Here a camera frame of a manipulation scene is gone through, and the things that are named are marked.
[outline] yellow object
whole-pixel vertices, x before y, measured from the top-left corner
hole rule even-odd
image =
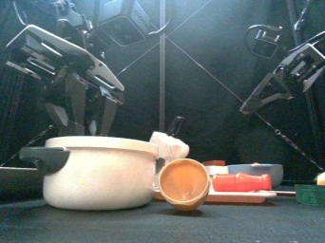
[[[325,186],[325,172],[319,174],[316,177],[316,185],[318,186]]]

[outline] orange cup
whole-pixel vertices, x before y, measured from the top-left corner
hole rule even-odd
[[[205,201],[209,190],[204,166],[193,159],[175,159],[160,171],[159,186],[164,200],[175,209],[195,210]]]

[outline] black table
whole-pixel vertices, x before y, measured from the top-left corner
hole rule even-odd
[[[323,243],[325,207],[275,196],[262,204],[205,203],[179,212],[164,201],[102,212],[56,209],[41,199],[0,203],[0,242]]]

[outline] metal pole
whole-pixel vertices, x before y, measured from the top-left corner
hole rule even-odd
[[[160,0],[160,28],[165,24],[165,3]],[[164,87],[165,87],[165,35],[160,35],[160,100],[159,100],[159,131],[164,131]]]

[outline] black curtain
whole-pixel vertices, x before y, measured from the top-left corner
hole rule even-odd
[[[137,1],[152,26],[157,27],[159,1]],[[168,17],[169,2],[165,3]],[[169,124],[175,116],[185,117],[179,138],[189,146],[188,156],[199,161],[224,159],[228,164],[282,163],[286,180],[311,180],[316,168],[283,140],[286,136],[314,157],[303,96],[263,107],[260,115],[266,122],[238,112],[240,102],[283,59],[282,54],[271,60],[251,55],[244,46],[244,30],[256,24],[282,26],[282,45],[292,48],[286,1],[175,0],[175,3],[176,15],[165,33],[164,123]],[[92,3],[74,1],[74,4],[90,19]],[[5,32],[1,31],[0,46],[5,53],[3,45],[22,26],[14,16],[11,1],[6,0],[1,5]],[[49,14],[28,4],[25,11],[29,23],[54,32],[56,22]],[[159,36],[128,47],[112,45],[105,54],[106,65],[125,86],[125,104],[117,107],[110,136],[148,140],[152,131],[159,130]],[[1,56],[0,85],[1,94],[7,96],[1,109],[10,115],[0,124],[1,140],[6,143],[1,159],[6,159],[50,123],[38,105],[38,83],[30,78],[18,79],[14,71],[3,70],[5,55]],[[274,128],[283,136],[274,133]]]

